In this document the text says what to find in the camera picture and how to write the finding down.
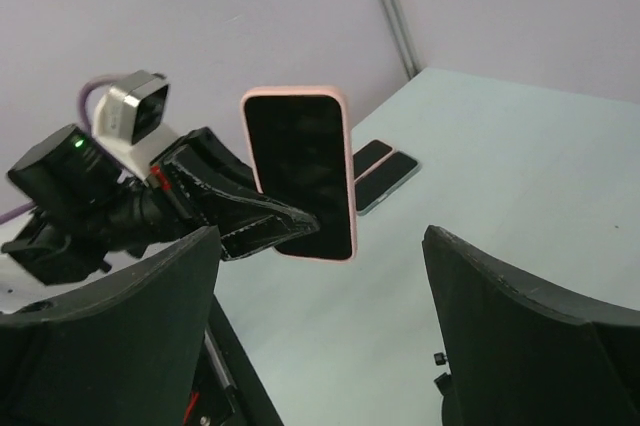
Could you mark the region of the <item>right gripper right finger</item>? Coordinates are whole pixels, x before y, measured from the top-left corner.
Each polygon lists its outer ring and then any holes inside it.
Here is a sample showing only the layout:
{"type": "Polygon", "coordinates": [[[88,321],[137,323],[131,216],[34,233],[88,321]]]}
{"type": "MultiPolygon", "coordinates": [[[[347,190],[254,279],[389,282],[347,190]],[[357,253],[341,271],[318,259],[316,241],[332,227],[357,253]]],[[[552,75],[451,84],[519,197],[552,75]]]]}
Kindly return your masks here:
{"type": "Polygon", "coordinates": [[[447,230],[422,242],[444,349],[446,425],[635,425],[639,314],[498,260],[447,230]]]}

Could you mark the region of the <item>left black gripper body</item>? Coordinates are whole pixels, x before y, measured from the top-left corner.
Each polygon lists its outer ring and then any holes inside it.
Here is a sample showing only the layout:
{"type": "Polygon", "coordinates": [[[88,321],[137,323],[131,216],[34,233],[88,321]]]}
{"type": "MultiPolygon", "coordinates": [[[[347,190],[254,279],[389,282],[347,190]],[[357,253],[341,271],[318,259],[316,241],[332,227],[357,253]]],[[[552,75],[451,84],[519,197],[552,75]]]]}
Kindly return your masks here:
{"type": "Polygon", "coordinates": [[[250,168],[208,127],[179,137],[157,155],[150,178],[158,241],[205,226],[226,239],[250,225],[250,168]]]}

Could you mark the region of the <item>black phone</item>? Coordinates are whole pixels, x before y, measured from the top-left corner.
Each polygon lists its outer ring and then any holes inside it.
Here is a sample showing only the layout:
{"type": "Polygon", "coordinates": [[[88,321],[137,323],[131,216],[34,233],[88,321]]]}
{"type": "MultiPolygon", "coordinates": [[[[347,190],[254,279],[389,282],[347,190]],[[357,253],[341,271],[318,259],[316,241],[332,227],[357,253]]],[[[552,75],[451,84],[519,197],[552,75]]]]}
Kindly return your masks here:
{"type": "Polygon", "coordinates": [[[413,177],[420,168],[421,163],[404,152],[396,151],[391,154],[356,183],[357,213],[368,214],[413,177]]]}

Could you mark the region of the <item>pink case phone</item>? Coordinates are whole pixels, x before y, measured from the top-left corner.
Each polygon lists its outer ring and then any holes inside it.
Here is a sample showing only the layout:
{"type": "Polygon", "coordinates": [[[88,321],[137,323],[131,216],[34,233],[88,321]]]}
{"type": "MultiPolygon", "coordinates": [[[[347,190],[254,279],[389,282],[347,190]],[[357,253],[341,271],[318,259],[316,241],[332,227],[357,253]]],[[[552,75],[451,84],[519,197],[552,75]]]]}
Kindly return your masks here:
{"type": "Polygon", "coordinates": [[[379,139],[369,141],[353,156],[354,180],[364,177],[393,152],[394,148],[386,142],[379,139]]]}

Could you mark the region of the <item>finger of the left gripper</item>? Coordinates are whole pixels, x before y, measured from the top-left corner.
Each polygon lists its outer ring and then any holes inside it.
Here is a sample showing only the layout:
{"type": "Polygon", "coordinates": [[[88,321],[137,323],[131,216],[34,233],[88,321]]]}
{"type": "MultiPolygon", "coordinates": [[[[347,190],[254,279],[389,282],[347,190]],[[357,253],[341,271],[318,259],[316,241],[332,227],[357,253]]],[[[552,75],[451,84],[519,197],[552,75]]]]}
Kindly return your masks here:
{"type": "Polygon", "coordinates": [[[250,170],[250,225],[223,239],[222,259],[243,259],[284,242],[298,239],[320,229],[310,213],[257,191],[250,170]]]}

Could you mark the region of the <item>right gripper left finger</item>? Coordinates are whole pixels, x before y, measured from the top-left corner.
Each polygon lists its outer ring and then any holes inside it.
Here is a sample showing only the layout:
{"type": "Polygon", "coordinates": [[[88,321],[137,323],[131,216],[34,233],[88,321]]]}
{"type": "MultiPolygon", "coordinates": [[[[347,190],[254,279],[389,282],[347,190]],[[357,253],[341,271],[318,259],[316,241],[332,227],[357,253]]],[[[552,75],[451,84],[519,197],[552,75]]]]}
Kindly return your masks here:
{"type": "Polygon", "coordinates": [[[1,318],[4,425],[180,425],[220,258],[217,229],[1,318]]]}

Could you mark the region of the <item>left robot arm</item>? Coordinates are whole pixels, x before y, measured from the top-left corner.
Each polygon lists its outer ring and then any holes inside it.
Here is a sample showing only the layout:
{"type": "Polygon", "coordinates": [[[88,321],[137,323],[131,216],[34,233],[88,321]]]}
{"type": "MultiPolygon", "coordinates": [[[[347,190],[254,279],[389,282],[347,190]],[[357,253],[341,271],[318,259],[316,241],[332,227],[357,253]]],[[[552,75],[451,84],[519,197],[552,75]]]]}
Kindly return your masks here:
{"type": "Polygon", "coordinates": [[[101,270],[107,254],[139,259],[154,244],[216,227],[221,258],[252,256],[319,230],[310,213],[257,190],[249,167],[207,127],[158,153],[143,176],[121,169],[75,125],[32,147],[8,171],[34,203],[31,218],[1,250],[45,286],[101,270]]]}

